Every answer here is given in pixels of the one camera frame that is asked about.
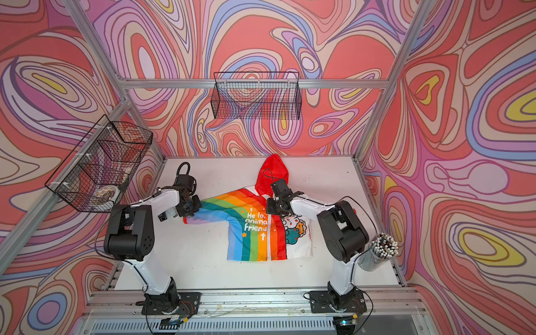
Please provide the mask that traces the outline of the rainbow kids hooded jacket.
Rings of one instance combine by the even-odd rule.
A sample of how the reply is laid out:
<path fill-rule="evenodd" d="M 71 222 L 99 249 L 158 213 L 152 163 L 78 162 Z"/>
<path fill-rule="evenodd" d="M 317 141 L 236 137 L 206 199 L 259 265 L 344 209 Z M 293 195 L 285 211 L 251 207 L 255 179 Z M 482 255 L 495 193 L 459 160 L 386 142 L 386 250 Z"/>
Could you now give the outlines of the rainbow kids hooded jacket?
<path fill-rule="evenodd" d="M 289 172 L 281 157 L 269 156 L 253 186 L 207 198 L 185 224 L 228 224 L 228 254 L 232 261 L 260 262 L 308 258 L 313 253 L 311 220 L 291 214 L 269 214 L 267 201 L 275 195 L 271 185 L 288 181 Z"/>

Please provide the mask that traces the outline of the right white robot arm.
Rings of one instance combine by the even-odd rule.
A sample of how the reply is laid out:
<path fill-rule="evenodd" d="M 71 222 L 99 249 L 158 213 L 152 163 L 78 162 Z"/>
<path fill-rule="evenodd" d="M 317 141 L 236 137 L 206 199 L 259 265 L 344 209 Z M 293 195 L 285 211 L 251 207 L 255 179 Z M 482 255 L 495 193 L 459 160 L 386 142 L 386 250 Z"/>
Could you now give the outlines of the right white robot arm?
<path fill-rule="evenodd" d="M 328 291 L 335 297 L 355 289 L 353 274 L 357 257 L 364 253 L 370 237 L 351 204 L 340 200 L 325 204 L 294 192 L 283 179 L 271 185 L 273 196 L 267 200 L 267 213 L 280 216 L 304 216 L 317 220 L 325 245 L 334 259 Z"/>

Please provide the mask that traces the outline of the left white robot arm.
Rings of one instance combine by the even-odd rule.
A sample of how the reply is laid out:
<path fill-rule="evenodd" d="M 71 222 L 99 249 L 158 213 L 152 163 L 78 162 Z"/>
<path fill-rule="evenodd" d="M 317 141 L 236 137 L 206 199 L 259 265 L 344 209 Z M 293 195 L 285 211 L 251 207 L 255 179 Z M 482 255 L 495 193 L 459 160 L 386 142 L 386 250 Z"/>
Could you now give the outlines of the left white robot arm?
<path fill-rule="evenodd" d="M 179 174 L 174 184 L 130 205 L 115 205 L 110 212 L 103 248 L 106 254 L 128 265 L 144 284 L 148 295 L 170 291 L 173 279 L 152 254 L 155 225 L 176 217 L 194 216 L 201 209 L 195 191 L 197 181 Z"/>

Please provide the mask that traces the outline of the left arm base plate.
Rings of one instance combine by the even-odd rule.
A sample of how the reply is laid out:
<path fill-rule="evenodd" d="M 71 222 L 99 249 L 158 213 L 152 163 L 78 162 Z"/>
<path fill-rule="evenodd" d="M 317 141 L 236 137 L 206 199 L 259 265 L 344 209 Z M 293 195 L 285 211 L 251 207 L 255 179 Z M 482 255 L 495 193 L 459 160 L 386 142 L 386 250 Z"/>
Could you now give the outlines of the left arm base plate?
<path fill-rule="evenodd" d="M 201 293 L 178 292 L 173 295 L 148 295 L 144 301 L 137 301 L 136 306 L 142 307 L 142 315 L 181 315 L 192 316 L 198 313 Z"/>

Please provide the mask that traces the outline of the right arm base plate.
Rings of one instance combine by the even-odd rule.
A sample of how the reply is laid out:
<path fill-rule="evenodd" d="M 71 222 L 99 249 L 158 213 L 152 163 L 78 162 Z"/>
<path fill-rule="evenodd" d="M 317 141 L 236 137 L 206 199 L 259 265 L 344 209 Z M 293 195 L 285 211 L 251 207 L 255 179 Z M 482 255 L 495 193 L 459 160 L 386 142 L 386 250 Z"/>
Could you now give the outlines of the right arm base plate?
<path fill-rule="evenodd" d="M 309 301 L 313 314 L 357 314 L 368 311 L 364 294 L 361 290 L 351 290 L 345 295 L 338 295 L 335 291 L 314 290 L 304 294 Z"/>

